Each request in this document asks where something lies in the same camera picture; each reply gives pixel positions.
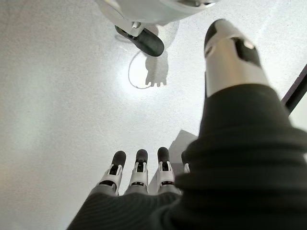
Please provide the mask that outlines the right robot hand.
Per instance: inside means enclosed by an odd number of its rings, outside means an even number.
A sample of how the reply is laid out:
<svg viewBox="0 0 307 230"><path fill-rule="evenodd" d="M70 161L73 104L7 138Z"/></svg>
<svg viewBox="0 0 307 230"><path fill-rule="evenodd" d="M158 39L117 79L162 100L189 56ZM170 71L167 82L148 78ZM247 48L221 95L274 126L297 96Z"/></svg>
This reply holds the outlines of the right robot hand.
<svg viewBox="0 0 307 230"><path fill-rule="evenodd" d="M304 230L307 134L292 126L254 45L229 21L213 22L204 43L204 112L198 138L172 177L159 150L158 195L132 182L119 196L118 152L70 230Z"/></svg>

